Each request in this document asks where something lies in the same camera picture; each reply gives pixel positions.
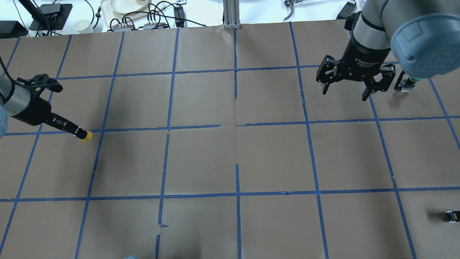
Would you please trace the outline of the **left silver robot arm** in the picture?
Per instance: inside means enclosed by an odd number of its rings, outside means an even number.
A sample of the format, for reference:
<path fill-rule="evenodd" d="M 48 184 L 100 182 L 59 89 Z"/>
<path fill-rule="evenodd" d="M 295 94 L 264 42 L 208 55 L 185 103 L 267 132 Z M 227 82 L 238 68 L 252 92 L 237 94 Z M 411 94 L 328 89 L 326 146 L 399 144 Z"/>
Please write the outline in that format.
<path fill-rule="evenodd" d="M 59 93 L 63 87 L 47 74 L 36 75 L 29 81 L 1 78 L 1 137 L 5 136 L 11 117 L 32 126 L 44 123 L 81 140 L 90 139 L 89 131 L 52 112 L 50 102 L 41 98 L 45 89 Z"/>

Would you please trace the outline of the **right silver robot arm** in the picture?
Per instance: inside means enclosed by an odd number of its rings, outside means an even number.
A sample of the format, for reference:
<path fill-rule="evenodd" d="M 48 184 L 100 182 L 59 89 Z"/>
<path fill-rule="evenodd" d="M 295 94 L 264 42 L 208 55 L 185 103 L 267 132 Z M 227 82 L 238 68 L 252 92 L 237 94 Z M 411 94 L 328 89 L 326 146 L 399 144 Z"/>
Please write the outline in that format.
<path fill-rule="evenodd" d="M 398 79 L 401 91 L 459 68 L 458 0 L 368 0 L 346 18 L 344 28 L 350 39 L 342 58 L 325 56 L 316 73 L 324 95 L 342 80 L 363 82 L 363 101 L 386 92 L 396 76 L 395 65 L 384 64 L 389 53 L 409 76 Z"/>

